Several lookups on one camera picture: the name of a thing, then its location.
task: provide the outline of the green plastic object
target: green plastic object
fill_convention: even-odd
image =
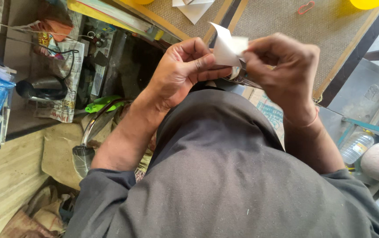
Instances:
[[[90,104],[88,104],[86,106],[85,111],[89,112],[89,113],[97,112],[100,109],[102,109],[106,104],[108,104],[112,100],[115,100],[115,99],[118,99],[118,98],[121,98],[121,96],[113,95],[113,96],[107,96],[107,97],[97,98],[96,100],[94,100],[93,103],[90,103]],[[120,106],[123,106],[123,104],[124,104],[123,102],[115,103],[107,111],[112,111],[112,110],[114,110],[114,109],[116,109],[116,108],[118,108]]]

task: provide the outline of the shirt sleeve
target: shirt sleeve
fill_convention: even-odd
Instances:
[[[133,171],[88,171],[88,175],[79,183],[81,192],[65,237],[103,237],[118,206],[126,200],[129,189],[135,183]]]
[[[379,235],[379,207],[369,189],[360,180],[351,176],[347,169],[340,169],[322,177],[367,215],[372,223],[371,232]]]

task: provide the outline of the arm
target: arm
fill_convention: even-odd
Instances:
[[[278,33],[251,41],[245,59],[248,74],[283,110],[287,153],[326,174],[345,165],[312,100],[319,52]],[[267,64],[276,67],[270,70]]]
[[[231,68],[214,69],[215,61],[201,38],[169,47],[146,89],[98,149],[91,168],[134,170],[167,112],[184,100],[192,86],[231,73]]]

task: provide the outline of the metal tool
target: metal tool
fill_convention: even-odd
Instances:
[[[86,147],[87,143],[94,138],[106,124],[113,118],[116,114],[118,108],[113,111],[107,112],[114,104],[118,102],[132,102],[132,100],[127,100],[123,98],[118,98],[112,100],[106,104],[102,109],[97,111],[92,117],[91,121],[85,128],[84,136],[80,145],[75,146],[72,149],[73,155],[73,167],[75,168],[76,173],[81,178],[85,178],[86,174],[90,170],[92,159],[95,156],[95,150],[92,147]]]
[[[223,79],[234,82],[235,84],[241,84],[241,85],[247,85],[251,86],[257,89],[262,89],[260,85],[255,83],[246,72],[246,63],[242,60],[239,60],[241,62],[241,68],[239,67],[232,67],[232,74],[229,76],[224,77]]]

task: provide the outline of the water bottle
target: water bottle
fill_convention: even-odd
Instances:
[[[339,151],[347,164],[354,163],[374,143],[373,133],[366,131],[354,132]]]

